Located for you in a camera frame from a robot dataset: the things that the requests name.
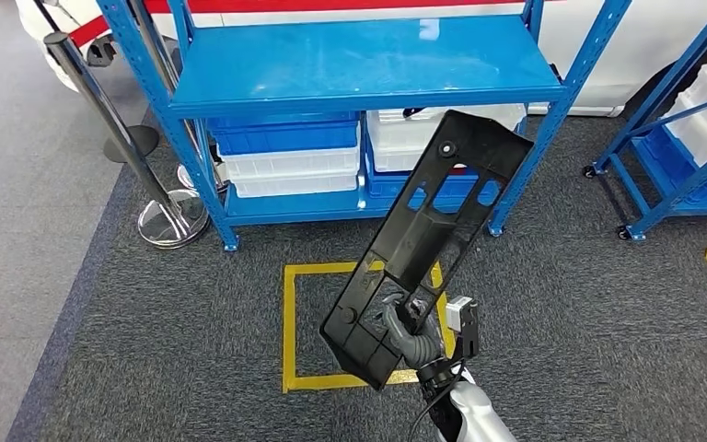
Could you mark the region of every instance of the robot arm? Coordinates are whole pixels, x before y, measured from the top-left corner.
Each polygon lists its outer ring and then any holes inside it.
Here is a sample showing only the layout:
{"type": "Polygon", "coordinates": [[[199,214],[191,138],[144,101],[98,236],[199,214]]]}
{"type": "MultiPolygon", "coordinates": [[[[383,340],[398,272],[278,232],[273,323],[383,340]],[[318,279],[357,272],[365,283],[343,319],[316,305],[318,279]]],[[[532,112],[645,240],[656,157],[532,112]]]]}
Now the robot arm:
{"type": "MultiPolygon", "coordinates": [[[[438,441],[516,442],[489,397],[464,367],[478,353],[477,308],[469,297],[456,297],[446,305],[448,327],[457,336],[450,359],[442,356],[437,328],[424,327],[417,335],[406,333],[390,300],[384,307],[383,320],[392,343],[405,354],[408,366],[416,369],[438,441]]],[[[423,414],[414,423],[409,440],[423,414]]]]}

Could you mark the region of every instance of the shelf caster wheel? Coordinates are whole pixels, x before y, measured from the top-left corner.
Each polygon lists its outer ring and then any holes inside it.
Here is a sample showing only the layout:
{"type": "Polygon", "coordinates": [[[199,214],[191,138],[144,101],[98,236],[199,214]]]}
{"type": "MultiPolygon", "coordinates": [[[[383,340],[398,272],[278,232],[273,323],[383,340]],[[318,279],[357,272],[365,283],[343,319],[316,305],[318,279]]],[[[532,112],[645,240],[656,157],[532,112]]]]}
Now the shelf caster wheel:
{"type": "Polygon", "coordinates": [[[597,171],[594,166],[586,166],[581,170],[582,175],[590,180],[597,176],[597,171]]]}
{"type": "Polygon", "coordinates": [[[620,239],[632,239],[632,235],[630,234],[630,230],[627,229],[627,226],[617,227],[617,236],[620,237],[620,239]]]}

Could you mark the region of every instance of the blue storage bin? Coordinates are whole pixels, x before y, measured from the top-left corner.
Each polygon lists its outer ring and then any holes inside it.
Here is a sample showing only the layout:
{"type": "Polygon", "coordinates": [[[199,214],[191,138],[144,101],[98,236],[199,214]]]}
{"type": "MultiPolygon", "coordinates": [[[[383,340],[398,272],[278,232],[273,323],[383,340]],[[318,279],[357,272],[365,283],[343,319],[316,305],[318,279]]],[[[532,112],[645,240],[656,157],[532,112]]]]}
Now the blue storage bin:
{"type": "Polygon", "coordinates": [[[211,118],[210,133],[221,156],[333,149],[357,145],[361,112],[211,118]]]}
{"type": "MultiPolygon", "coordinates": [[[[643,166],[663,196],[673,192],[699,168],[684,143],[673,136],[665,126],[659,126],[650,132],[641,146],[651,157],[645,158],[647,163],[654,161],[653,164],[643,166]]],[[[686,203],[707,203],[707,182],[688,196],[686,203]]]]}
{"type": "MultiPolygon", "coordinates": [[[[369,143],[369,136],[365,137],[367,182],[368,193],[373,198],[396,199],[400,191],[405,186],[405,182],[411,175],[410,172],[375,172],[373,168],[373,151],[369,143]]],[[[464,170],[458,175],[449,175],[443,186],[435,196],[435,207],[455,207],[459,208],[468,196],[470,188],[475,185],[478,174],[472,170],[464,170]]],[[[479,202],[484,205],[494,203],[500,193],[500,185],[493,180],[484,184],[479,194],[479,202]]],[[[417,207],[424,199],[424,194],[419,191],[413,195],[409,203],[410,207],[417,207]]]]}

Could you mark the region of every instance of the black plastic bracket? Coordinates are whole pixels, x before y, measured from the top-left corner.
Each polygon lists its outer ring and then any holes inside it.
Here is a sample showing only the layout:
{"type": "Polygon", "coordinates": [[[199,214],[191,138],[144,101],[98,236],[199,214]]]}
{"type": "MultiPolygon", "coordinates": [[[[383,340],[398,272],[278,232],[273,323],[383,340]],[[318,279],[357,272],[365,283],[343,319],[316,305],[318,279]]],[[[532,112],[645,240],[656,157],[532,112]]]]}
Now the black plastic bracket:
{"type": "Polygon", "coordinates": [[[343,370],[376,390],[386,385],[402,353],[391,343],[387,330],[367,322],[366,312],[373,298],[381,286],[397,285],[405,294],[397,308],[398,316],[409,331],[416,332],[532,146],[495,120],[455,110],[446,112],[365,256],[321,324],[320,333],[343,370]],[[478,179],[455,213],[438,211],[433,206],[435,196],[459,164],[478,173],[478,179]],[[500,194],[494,203],[484,205],[479,195],[490,180],[497,181],[500,194]],[[414,194],[424,195],[418,207],[410,204],[414,194]],[[441,255],[447,256],[447,250],[454,256],[444,262],[443,283],[432,286],[428,275],[441,255]],[[383,262],[382,271],[374,272],[375,262],[383,262]],[[418,317],[406,307],[413,297],[428,302],[418,317]]]}

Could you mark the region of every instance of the blue shelf board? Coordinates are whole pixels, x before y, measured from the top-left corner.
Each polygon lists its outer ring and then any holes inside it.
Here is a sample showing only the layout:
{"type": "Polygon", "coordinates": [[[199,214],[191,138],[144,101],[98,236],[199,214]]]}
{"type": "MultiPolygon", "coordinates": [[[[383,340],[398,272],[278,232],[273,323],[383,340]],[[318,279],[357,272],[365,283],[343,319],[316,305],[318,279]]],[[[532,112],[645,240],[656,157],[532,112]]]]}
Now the blue shelf board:
{"type": "Polygon", "coordinates": [[[178,118],[540,102],[565,92],[520,16],[202,28],[178,118]]]}
{"type": "MultiPolygon", "coordinates": [[[[447,198],[436,207],[455,212],[464,200],[447,198]]],[[[231,226],[253,226],[386,216],[394,200],[373,198],[365,187],[346,192],[239,198],[235,189],[226,193],[226,220],[231,226]]]]}

